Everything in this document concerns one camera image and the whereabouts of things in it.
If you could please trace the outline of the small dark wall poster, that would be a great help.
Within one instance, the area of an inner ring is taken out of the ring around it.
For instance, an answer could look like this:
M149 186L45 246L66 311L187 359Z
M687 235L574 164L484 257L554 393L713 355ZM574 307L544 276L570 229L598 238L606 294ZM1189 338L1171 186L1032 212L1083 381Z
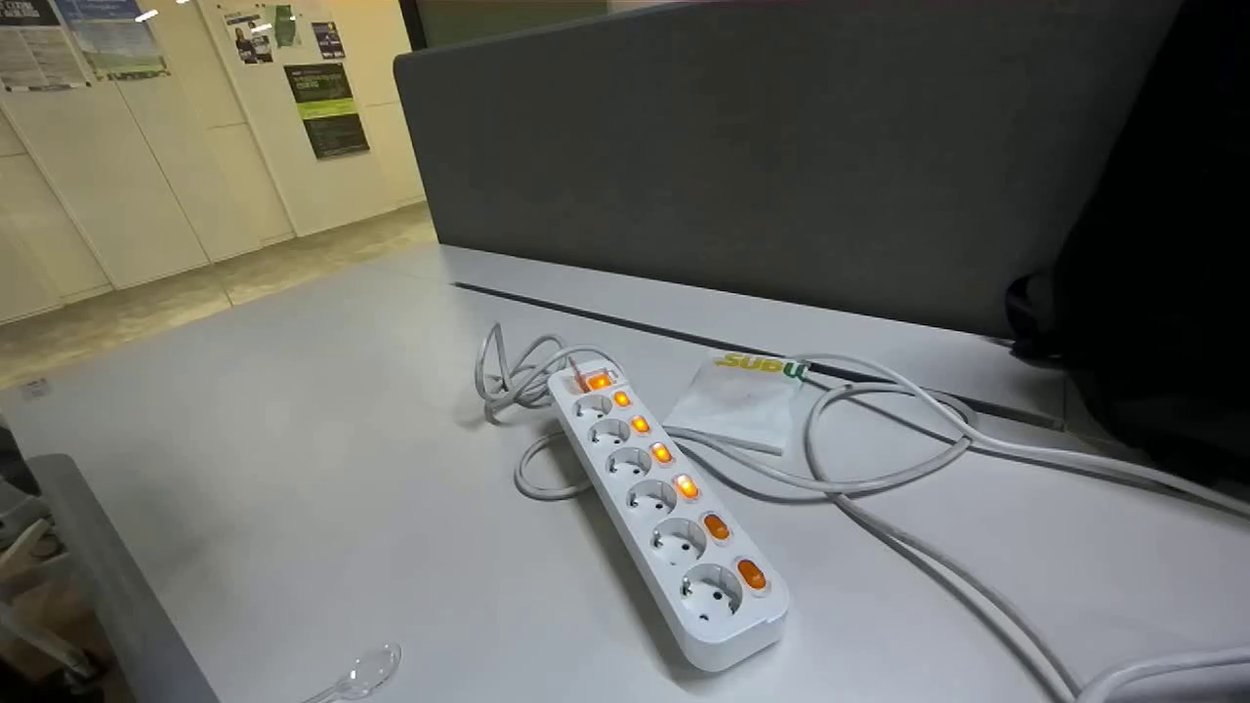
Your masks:
M258 15L228 13L225 23L228 23L228 36L230 36L236 56L244 61L269 61L275 58L269 26Z

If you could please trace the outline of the white six-socket power strip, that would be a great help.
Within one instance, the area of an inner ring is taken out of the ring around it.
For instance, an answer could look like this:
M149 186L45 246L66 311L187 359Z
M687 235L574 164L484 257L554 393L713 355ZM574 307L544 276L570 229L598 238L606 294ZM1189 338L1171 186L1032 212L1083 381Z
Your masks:
M558 367L547 393L685 661L727 670L775 649L782 575L628 377L615 361Z

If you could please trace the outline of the white plastic packet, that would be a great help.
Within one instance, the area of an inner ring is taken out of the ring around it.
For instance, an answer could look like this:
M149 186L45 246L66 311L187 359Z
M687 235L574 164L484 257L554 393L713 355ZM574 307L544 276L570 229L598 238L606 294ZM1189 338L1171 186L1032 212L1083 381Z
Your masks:
M669 415L669 430L706 433L782 455L792 438L797 361L787 355L706 359Z

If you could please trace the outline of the clear plastic object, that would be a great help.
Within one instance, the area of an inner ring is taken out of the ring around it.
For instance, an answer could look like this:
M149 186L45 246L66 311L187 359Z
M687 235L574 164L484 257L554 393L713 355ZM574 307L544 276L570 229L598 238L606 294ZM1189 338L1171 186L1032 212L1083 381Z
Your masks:
M334 683L312 692L307 703L366 703L385 692L404 663L400 644L366 649L357 663L350 663Z

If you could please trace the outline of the grey desk divider panel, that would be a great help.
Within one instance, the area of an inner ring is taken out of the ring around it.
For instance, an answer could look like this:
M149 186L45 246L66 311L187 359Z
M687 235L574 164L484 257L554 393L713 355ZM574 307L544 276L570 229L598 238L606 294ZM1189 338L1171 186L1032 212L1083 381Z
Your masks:
M450 246L997 332L1183 0L685 0L395 61Z

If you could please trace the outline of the green and black wall poster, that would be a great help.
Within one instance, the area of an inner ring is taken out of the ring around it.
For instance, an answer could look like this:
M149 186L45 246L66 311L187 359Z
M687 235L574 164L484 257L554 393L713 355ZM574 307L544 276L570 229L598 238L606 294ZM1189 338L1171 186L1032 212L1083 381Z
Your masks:
M288 65L286 80L316 160L366 151L363 118L339 61Z

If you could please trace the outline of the wall poster top left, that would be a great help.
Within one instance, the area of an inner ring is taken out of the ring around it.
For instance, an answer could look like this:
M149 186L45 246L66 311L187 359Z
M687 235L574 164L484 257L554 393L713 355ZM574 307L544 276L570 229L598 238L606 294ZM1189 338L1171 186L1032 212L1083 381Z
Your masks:
M79 89L163 76L143 0L0 0L0 89Z

